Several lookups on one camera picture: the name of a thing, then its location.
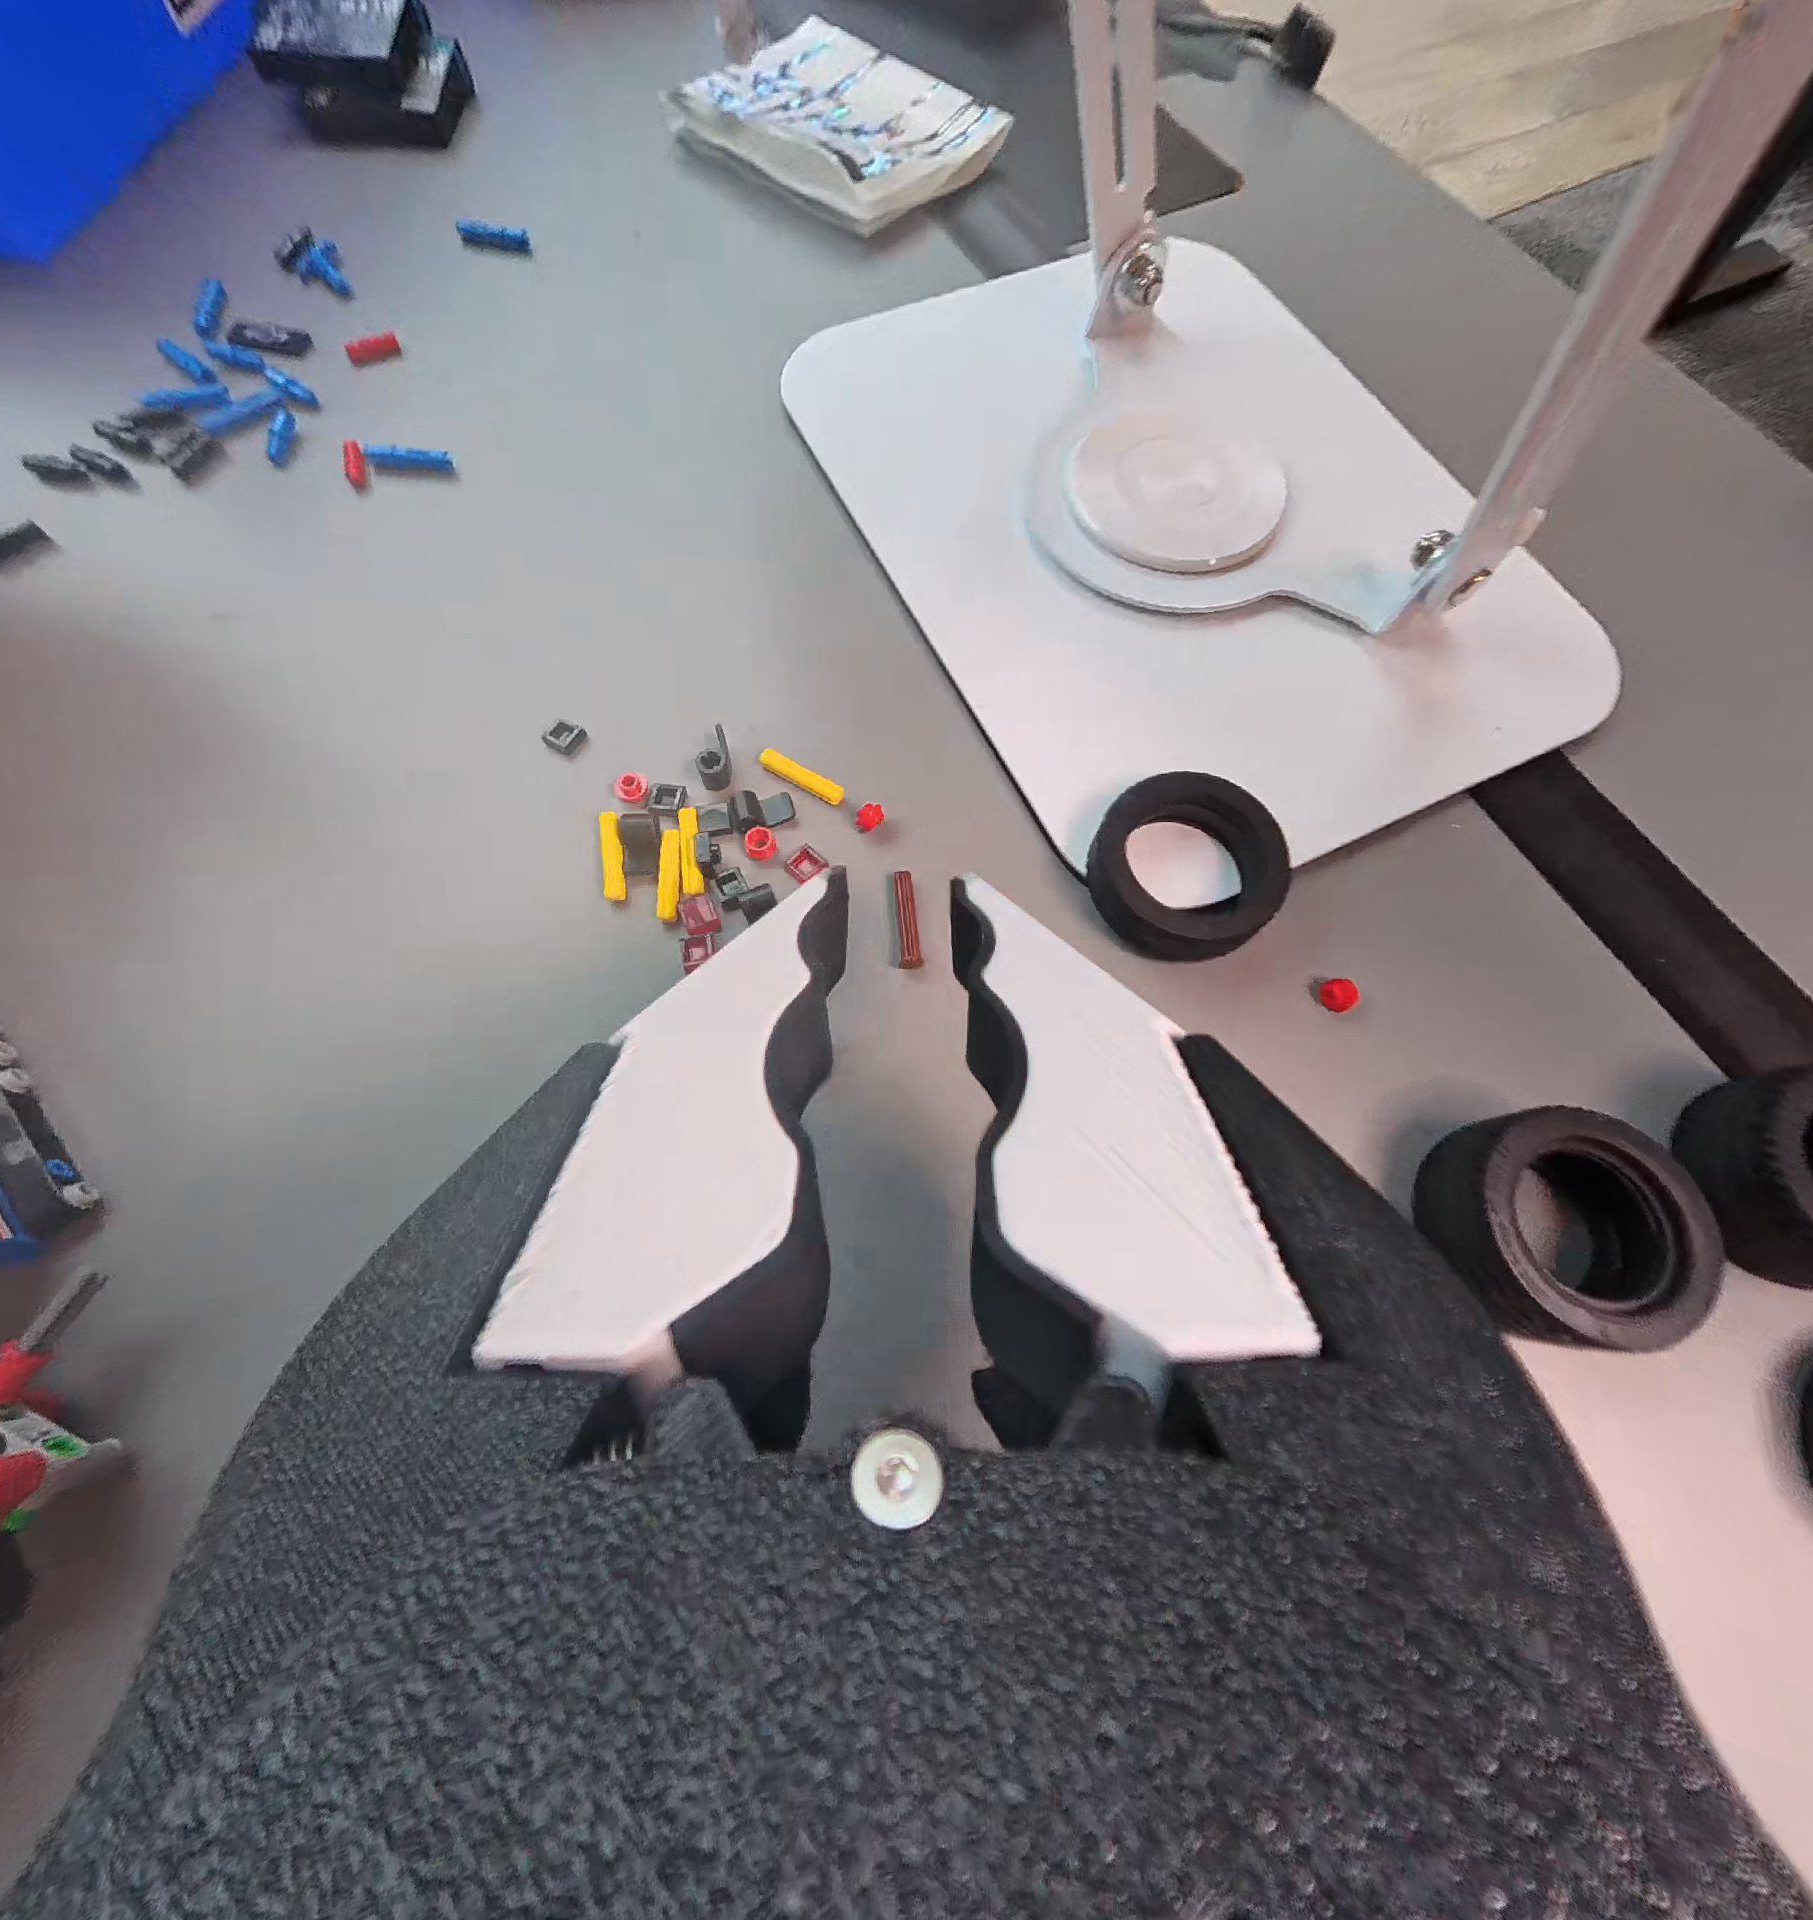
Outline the shiny sticker sheet packet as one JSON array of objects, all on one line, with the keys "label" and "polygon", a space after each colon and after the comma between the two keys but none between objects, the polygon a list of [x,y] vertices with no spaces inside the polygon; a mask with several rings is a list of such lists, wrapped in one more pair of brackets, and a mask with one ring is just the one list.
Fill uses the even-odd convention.
[{"label": "shiny sticker sheet packet", "polygon": [[810,13],[662,93],[672,132],[872,238],[970,187],[1013,115]]}]

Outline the grey desk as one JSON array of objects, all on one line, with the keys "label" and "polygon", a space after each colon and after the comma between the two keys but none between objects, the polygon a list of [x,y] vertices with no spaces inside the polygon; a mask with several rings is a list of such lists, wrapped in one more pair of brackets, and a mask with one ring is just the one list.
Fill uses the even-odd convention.
[{"label": "grey desk", "polygon": [[[96,1239],[0,1273],[0,1337],[65,1263],[109,1273],[54,1378],[128,1467],[30,1524],[0,1697],[0,1905],[137,1671],[173,1565],[300,1341],[407,1216],[583,1042],[677,982],[598,899],[606,776],[713,721],[870,778],[896,846],[847,870],[834,1071],[811,1105],[830,1310],[808,1443],[891,1410],[987,1446],[968,1375],[972,1154],[946,882],[974,870],[1216,1035],[1403,1208],[1431,1139],[1537,1105],[1654,1137],[1714,1071],[1469,801],[1304,872],[1212,967],[1115,948],[777,400],[815,331],[974,280],[938,227],[868,249],[687,157],[657,95],[706,4],[436,8],[479,110],[441,157],[343,157],[247,72],[41,272],[0,266],[0,1018]],[[454,221],[528,229],[530,257]],[[298,281],[300,227],[353,298]],[[264,425],[181,483],[58,493],[18,457],[181,378],[198,281],[305,331]],[[353,368],[343,344],[394,332]],[[379,472],[341,442],[451,451]],[[900,972],[893,870],[923,965]],[[1342,974],[1333,1016],[1310,984]]]}]

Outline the black flat battery pack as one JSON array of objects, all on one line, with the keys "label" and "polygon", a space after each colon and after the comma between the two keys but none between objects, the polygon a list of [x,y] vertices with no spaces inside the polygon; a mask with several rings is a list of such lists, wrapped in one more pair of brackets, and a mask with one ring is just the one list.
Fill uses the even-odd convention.
[{"label": "black flat battery pack", "polygon": [[298,95],[298,117],[319,144],[334,147],[451,146],[475,98],[462,42],[432,36],[409,83],[381,93],[366,83],[317,83]]},{"label": "black flat battery pack", "polygon": [[258,2],[247,55],[268,83],[398,96],[432,38],[420,2]]}]

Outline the pile of yellow red pieces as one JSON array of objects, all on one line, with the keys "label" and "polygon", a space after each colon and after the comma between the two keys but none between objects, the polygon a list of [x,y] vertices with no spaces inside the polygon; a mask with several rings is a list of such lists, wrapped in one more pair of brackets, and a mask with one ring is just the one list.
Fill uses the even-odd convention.
[{"label": "pile of yellow red pieces", "polygon": [[857,835],[887,829],[887,808],[774,748],[740,755],[711,727],[685,778],[640,770],[611,776],[592,829],[600,897],[647,914],[683,972],[768,920],[793,893],[827,876],[830,857],[806,836],[811,814],[844,816]]}]

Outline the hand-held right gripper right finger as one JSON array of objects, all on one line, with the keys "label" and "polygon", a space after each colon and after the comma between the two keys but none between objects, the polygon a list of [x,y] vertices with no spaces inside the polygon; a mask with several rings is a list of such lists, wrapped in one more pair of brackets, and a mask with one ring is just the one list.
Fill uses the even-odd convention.
[{"label": "hand-held right gripper right finger", "polygon": [[1004,1448],[1200,1448],[1185,1375],[1323,1333],[1199,1091],[1185,1031],[981,876],[949,886],[966,1069],[989,1097],[968,1254]]}]

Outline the blue bin with square tag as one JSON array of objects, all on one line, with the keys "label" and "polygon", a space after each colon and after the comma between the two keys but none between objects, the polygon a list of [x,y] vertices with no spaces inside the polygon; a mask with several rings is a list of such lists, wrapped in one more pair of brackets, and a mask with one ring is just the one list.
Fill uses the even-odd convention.
[{"label": "blue bin with square tag", "polygon": [[0,2],[0,259],[48,261],[249,36],[247,2]]}]

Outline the white book stand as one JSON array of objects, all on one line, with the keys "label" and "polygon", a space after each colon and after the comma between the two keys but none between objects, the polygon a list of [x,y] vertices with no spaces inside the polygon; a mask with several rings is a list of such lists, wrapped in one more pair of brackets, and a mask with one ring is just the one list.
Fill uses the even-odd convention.
[{"label": "white book stand", "polygon": [[1739,4],[1474,500],[1263,281],[1155,230],[1149,4],[1070,4],[1087,253],[815,334],[781,399],[1053,852],[1199,921],[1591,733],[1525,546],[1813,79]]}]

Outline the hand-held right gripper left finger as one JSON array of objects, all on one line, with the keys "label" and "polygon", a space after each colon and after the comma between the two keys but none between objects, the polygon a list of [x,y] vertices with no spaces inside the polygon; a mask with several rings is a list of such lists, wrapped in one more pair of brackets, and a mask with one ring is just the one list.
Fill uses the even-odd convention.
[{"label": "hand-held right gripper left finger", "polygon": [[842,869],[796,887],[590,1048],[596,1080],[470,1344],[475,1371],[708,1380],[757,1448],[796,1448],[828,1305],[804,1112],[834,1065]]}]

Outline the pile of blue black pins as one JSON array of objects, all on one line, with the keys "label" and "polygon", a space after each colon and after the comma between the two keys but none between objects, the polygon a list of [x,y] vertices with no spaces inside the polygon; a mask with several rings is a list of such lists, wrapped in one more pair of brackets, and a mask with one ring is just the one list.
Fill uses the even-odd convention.
[{"label": "pile of blue black pins", "polygon": [[[464,249],[517,257],[532,253],[528,229],[458,219],[454,232]],[[341,300],[354,295],[343,274],[337,242],[317,236],[311,227],[286,234],[273,249],[273,261],[298,281],[319,281]],[[158,465],[181,483],[192,483],[222,453],[226,438],[264,425],[268,465],[285,470],[296,451],[298,410],[315,414],[322,402],[279,363],[305,355],[313,340],[305,331],[275,323],[228,321],[226,312],[224,281],[217,276],[198,281],[192,315],[198,348],[166,336],[152,340],[152,349],[183,383],[139,397],[135,406],[109,419],[94,419],[90,432],[98,446],[69,444],[62,453],[22,453],[20,468],[58,493],[90,491],[98,485],[130,493],[139,478],[120,455],[132,455]],[[386,331],[349,340],[343,351],[353,368],[364,370],[390,363],[402,348],[398,334]],[[252,389],[234,397],[230,382],[220,380],[220,368],[249,376]],[[445,449],[345,438],[341,472],[354,493],[364,493],[379,472],[454,478],[458,465]],[[16,568],[26,557],[52,546],[54,536],[39,521],[18,519],[0,531],[0,570]]]}]

